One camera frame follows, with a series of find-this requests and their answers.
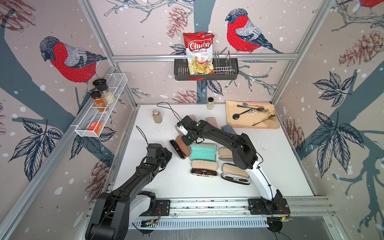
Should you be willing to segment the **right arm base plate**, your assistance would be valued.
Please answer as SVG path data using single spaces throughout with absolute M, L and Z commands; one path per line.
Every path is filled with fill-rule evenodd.
M 262 198 L 247 199 L 248 210 L 251 215 L 290 215 L 291 210 L 289 208 L 286 199 L 282 199 L 277 206 L 272 206 L 269 201 L 265 201 Z

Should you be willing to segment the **pink glasses case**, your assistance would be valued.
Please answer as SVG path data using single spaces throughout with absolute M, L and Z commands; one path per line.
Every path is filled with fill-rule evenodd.
M 190 117 L 193 121 L 198 122 L 197 119 L 196 119 L 196 117 L 195 117 L 195 115 L 189 115 L 189 117 Z
M 208 117 L 208 118 L 206 118 L 206 122 L 209 123 L 210 125 L 212 125 L 215 128 L 219 127 L 215 117 Z

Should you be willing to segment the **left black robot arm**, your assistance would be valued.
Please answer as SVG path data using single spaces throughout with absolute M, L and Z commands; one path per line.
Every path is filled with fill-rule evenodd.
M 96 200 L 86 233 L 86 240 L 123 240 L 134 220 L 130 206 L 141 190 L 163 171 L 172 153 L 160 144 L 149 144 L 147 154 L 135 173 L 119 188 L 102 193 Z

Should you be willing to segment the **brown case with sunglasses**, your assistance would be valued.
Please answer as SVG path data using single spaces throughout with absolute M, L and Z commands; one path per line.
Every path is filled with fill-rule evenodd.
M 175 140 L 170 140 L 170 145 L 176 156 L 180 159 L 186 159 L 191 156 L 190 148 L 184 143 L 181 136 L 177 136 Z

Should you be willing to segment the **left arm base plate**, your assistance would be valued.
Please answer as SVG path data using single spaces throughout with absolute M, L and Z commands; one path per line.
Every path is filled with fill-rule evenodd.
M 141 217 L 146 216 L 169 216 L 170 214 L 170 206 L 171 201 L 170 200 L 153 200 L 150 202 L 149 209 L 141 214 Z

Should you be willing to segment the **grey teal glasses case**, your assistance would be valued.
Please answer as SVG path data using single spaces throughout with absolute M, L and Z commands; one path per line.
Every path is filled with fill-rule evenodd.
M 229 134 L 234 134 L 234 135 L 237 134 L 231 125 L 222 126 L 222 130 Z

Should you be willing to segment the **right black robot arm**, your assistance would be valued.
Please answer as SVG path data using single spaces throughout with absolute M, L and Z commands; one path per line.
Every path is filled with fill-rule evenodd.
M 204 120 L 196 122 L 189 116 L 181 119 L 176 124 L 176 128 L 182 133 L 182 140 L 187 146 L 202 139 L 214 141 L 231 150 L 234 164 L 245 170 L 257 186 L 267 215 L 291 213 L 280 190 L 273 186 L 262 170 L 261 163 L 264 160 L 259 161 L 262 156 L 256 151 L 247 134 L 227 133 Z

